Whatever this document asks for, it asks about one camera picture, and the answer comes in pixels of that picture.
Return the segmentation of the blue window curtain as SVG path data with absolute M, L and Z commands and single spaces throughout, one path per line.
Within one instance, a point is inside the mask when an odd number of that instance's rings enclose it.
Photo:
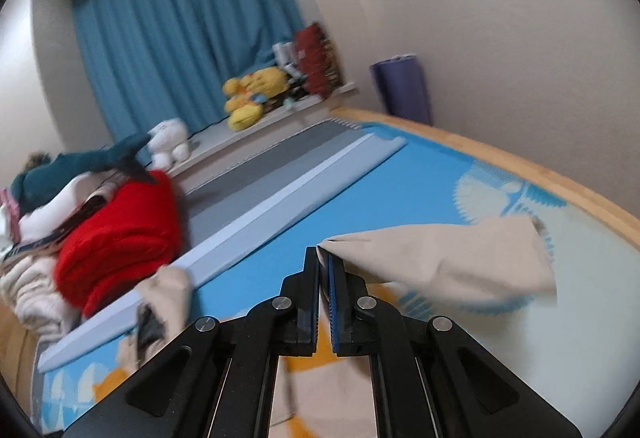
M 304 26 L 296 0 L 72 0 L 79 51 L 115 140 L 180 118 L 221 122 L 231 77 L 273 65 Z

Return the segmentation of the white and pink folded clothes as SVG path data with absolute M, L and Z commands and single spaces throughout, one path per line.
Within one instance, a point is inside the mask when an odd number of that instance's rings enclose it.
M 20 208 L 7 188 L 0 192 L 0 236 L 1 258 L 5 258 L 21 241 Z

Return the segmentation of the purple rolled mat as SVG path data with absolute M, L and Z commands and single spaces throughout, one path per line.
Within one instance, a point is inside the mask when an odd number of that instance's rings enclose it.
M 378 61 L 370 71 L 388 114 L 433 125 L 425 75 L 415 54 Z

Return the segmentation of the light blue folded mat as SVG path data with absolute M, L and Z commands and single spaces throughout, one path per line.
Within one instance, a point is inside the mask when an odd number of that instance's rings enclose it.
M 268 243 L 292 224 L 350 187 L 397 153 L 406 140 L 363 135 L 267 195 L 178 258 L 198 288 Z M 37 370 L 49 372 L 102 346 L 134 327 L 142 296 L 131 291 L 106 306 L 41 354 Z

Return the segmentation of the red folded blanket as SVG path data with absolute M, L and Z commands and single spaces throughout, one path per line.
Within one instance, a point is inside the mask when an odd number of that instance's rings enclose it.
M 54 284 L 85 319 L 180 255 L 182 228 L 174 185 L 161 170 L 151 176 L 152 184 L 127 181 L 61 248 Z

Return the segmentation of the dark teal plush shark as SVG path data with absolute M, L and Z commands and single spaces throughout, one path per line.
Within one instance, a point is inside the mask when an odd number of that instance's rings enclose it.
M 137 154 L 151 140 L 149 134 L 126 137 L 109 148 L 88 152 L 60 153 L 38 167 L 18 174 L 10 187 L 21 215 L 53 200 L 70 182 L 86 172 L 123 172 L 127 177 L 148 184 L 155 179 L 137 160 Z

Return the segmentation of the blue and white bed sheet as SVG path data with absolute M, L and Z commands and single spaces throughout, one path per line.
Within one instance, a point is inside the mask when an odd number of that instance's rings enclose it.
M 541 188 L 415 135 L 356 184 L 201 286 L 193 311 L 221 319 L 244 314 L 302 268 L 307 246 L 334 234 L 517 214 L 534 215 L 546 228 L 554 302 L 467 310 L 404 291 L 401 307 L 418 318 L 454 319 L 584 436 L 599 437 L 639 380 L 638 250 Z

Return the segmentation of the cream folded fleece blanket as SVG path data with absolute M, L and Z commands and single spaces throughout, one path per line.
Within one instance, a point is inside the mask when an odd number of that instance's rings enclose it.
M 21 325 L 43 340 L 60 340 L 79 321 L 79 311 L 53 280 L 58 256 L 27 256 L 1 268 L 1 298 Z

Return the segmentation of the white plush toy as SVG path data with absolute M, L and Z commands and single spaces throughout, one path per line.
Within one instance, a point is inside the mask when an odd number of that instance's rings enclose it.
M 148 149 L 152 169 L 168 172 L 175 164 L 185 162 L 191 156 L 189 132 L 180 118 L 162 120 L 150 131 Z

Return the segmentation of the yellow plush toys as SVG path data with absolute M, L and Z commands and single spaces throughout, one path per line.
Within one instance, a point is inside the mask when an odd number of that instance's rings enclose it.
M 229 78 L 222 85 L 228 127 L 232 132 L 252 127 L 264 116 L 265 104 L 287 90 L 288 76 L 276 66 Z

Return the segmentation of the grey mattress pad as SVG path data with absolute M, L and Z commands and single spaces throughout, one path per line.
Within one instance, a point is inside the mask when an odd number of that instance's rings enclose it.
M 362 136 L 351 124 L 324 120 L 187 190 L 178 201 L 182 250 L 192 250 Z

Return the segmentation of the beige and orange hooded jacket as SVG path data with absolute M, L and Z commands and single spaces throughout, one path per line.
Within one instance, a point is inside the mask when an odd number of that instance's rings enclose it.
M 406 224 L 329 236 L 314 248 L 321 265 L 341 258 L 376 294 L 400 310 L 401 295 L 474 309 L 502 308 L 556 292 L 547 245 L 532 217 L 487 218 L 472 226 Z M 118 366 L 93 385 L 101 401 L 186 327 L 190 274 L 160 267 L 136 286 L 142 297 L 138 327 L 118 346 Z M 320 314 L 319 349 L 311 358 L 284 358 L 276 380 L 273 437 L 370 437 L 373 398 L 362 359 L 330 351 L 328 314 Z

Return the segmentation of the wooden bed frame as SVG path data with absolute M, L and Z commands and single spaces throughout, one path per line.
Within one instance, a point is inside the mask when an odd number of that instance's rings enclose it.
M 639 248 L 639 219 L 597 192 L 558 172 L 509 152 L 446 130 L 367 110 L 337 106 L 332 114 L 356 123 L 385 124 L 448 146 L 477 160 L 498 167 L 573 204 L 594 220 L 604 224 L 635 248 Z

